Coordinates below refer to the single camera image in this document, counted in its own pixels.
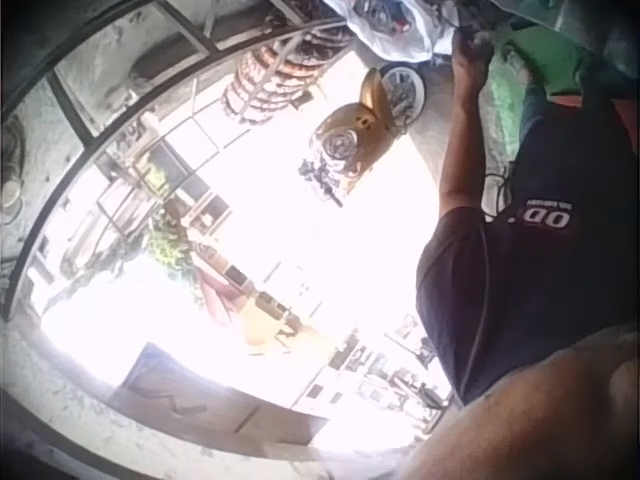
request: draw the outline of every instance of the man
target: man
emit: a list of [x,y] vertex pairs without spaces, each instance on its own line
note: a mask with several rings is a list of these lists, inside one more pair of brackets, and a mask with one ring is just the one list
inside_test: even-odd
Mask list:
[[587,80],[581,109],[552,105],[507,51],[526,83],[521,146],[512,201],[487,223],[492,53],[454,36],[440,219],[417,273],[418,312],[468,407],[406,478],[620,478],[637,445],[637,158]]

